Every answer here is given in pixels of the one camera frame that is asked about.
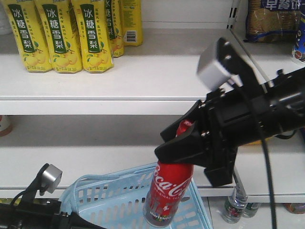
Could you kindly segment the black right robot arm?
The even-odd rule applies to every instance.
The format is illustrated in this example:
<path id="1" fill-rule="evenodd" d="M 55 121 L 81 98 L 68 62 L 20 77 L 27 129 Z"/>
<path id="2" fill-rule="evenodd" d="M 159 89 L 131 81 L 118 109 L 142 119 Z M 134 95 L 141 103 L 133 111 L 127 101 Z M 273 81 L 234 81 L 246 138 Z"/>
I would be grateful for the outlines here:
<path id="1" fill-rule="evenodd" d="M 230 184 L 239 146 L 299 129 L 305 125 L 305 71 L 278 73 L 259 84 L 254 73 L 242 76 L 242 86 L 217 89 L 198 100 L 183 116 L 193 125 L 176 135 L 180 121 L 161 132 L 155 149 L 162 163 L 202 166 L 213 187 Z"/>

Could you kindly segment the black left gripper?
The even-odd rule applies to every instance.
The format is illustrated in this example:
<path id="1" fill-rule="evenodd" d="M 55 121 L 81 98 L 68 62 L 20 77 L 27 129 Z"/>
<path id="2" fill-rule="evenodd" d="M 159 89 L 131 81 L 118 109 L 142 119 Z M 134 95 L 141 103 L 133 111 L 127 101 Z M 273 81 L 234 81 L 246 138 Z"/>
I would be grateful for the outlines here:
<path id="1" fill-rule="evenodd" d="M 47 205 L 21 202 L 14 206 L 0 205 L 0 227 L 2 229 L 100 229 L 80 217 L 77 213 L 60 211 L 60 202 Z"/>

